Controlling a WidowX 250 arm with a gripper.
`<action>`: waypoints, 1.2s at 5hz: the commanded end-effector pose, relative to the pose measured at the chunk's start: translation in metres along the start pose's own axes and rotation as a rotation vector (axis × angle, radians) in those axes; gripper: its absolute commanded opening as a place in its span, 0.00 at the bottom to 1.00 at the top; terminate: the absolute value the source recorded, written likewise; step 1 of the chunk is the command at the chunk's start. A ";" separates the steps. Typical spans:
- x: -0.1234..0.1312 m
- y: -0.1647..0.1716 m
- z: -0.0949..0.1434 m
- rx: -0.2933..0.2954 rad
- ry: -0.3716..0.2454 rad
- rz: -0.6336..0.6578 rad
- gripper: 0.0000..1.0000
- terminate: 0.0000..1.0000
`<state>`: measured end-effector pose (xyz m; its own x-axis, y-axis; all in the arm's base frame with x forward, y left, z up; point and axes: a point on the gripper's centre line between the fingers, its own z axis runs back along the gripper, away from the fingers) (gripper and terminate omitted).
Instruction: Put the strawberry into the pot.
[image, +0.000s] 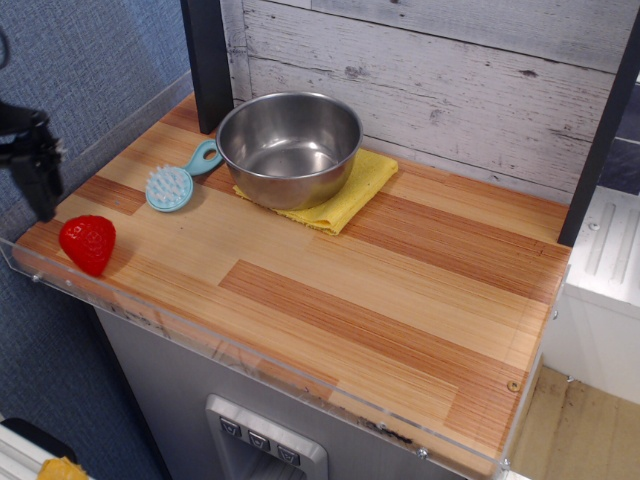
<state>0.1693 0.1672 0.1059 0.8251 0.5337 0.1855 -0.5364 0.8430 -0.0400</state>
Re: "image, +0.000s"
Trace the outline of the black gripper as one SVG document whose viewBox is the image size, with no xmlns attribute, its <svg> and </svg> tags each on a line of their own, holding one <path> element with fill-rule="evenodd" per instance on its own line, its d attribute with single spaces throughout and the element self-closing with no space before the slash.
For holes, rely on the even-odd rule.
<svg viewBox="0 0 640 480">
<path fill-rule="evenodd" d="M 49 115 L 41 110 L 1 102 L 1 167 L 8 168 L 37 219 L 55 217 L 64 188 L 59 171 L 60 141 L 49 130 Z"/>
</svg>

